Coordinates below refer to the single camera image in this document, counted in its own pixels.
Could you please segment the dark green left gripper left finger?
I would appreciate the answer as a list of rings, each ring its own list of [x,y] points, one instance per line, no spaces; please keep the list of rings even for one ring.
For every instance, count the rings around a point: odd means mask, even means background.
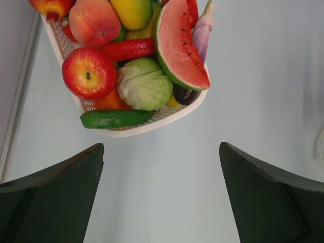
[[[1,184],[1,242],[83,242],[104,145]]]

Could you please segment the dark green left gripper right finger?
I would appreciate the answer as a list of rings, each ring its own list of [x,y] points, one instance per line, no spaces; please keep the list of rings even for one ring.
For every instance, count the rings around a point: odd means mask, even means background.
[[[240,242],[323,242],[323,183],[227,142],[220,163]]]

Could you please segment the red apple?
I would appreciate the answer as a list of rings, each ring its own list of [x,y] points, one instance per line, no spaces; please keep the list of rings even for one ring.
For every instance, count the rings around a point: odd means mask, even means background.
[[[63,61],[61,70],[67,88],[85,100],[107,96],[117,81],[114,61],[91,47],[73,50]]]

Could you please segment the dark purple eggplant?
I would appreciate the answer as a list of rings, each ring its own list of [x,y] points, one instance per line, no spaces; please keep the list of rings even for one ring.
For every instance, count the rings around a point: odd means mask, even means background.
[[[191,104],[197,97],[198,91],[186,89],[177,84],[173,84],[173,95],[175,100],[181,105]]]

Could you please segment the green cabbage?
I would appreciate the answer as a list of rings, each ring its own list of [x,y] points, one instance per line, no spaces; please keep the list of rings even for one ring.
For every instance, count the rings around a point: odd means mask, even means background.
[[[166,104],[173,84],[158,62],[142,57],[118,70],[117,90],[120,98],[133,109],[152,111]]]

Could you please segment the watermelon slice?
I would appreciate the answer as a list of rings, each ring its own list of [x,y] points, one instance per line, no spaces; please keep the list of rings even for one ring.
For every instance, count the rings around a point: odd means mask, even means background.
[[[155,47],[163,71],[177,85],[207,90],[210,80],[188,24],[187,1],[168,1],[156,23]]]

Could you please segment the light purple eggplant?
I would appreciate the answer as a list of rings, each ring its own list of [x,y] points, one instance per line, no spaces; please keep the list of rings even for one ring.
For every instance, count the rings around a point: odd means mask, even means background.
[[[206,60],[210,34],[214,27],[213,12],[214,3],[213,1],[208,1],[192,32],[193,44],[196,47],[203,64]]]

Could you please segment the yellow green mango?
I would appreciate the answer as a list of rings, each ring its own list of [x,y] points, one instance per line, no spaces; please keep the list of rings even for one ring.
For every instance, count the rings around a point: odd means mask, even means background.
[[[139,30],[150,21],[153,9],[150,0],[111,0],[126,29]]]

